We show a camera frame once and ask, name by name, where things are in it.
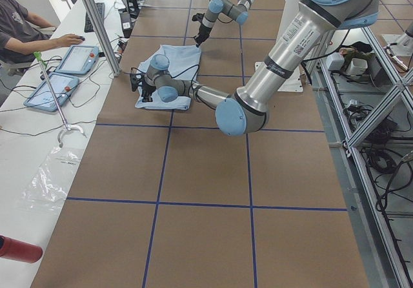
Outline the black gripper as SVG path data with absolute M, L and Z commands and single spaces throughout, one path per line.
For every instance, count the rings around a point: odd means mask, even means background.
M 196 42 L 196 46 L 201 46 L 210 36 L 211 28 L 201 24 L 199 27 L 198 35 L 194 36 L 194 41 Z
M 143 102 L 153 102 L 152 94 L 156 91 L 156 87 L 149 85 L 146 81 L 142 82 L 141 85 Z

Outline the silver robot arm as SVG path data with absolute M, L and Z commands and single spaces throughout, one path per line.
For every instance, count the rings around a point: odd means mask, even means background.
M 235 21 L 239 25 L 244 24 L 248 19 L 248 10 L 254 1 L 239 0 L 237 4 L 234 4 L 229 0 L 210 0 L 204 14 L 197 13 L 192 16 L 192 21 L 200 22 L 198 34 L 194 36 L 196 46 L 200 47 L 210 37 L 210 33 L 220 14 L 226 15 L 231 21 Z
M 250 79 L 229 94 L 194 79 L 172 77 L 170 60 L 155 54 L 141 80 L 144 100 L 157 94 L 164 103 L 179 97 L 192 98 L 215 112 L 218 128 L 228 136 L 257 132 L 268 123 L 268 102 L 308 53 L 327 33 L 363 28 L 376 22 L 379 0 L 298 0 L 297 13 Z

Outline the person's hand on mouse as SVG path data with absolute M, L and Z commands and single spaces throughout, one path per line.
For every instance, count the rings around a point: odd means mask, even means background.
M 72 45 L 81 44 L 85 38 L 76 34 L 65 34 L 57 39 L 58 45 L 60 47 L 68 47 Z

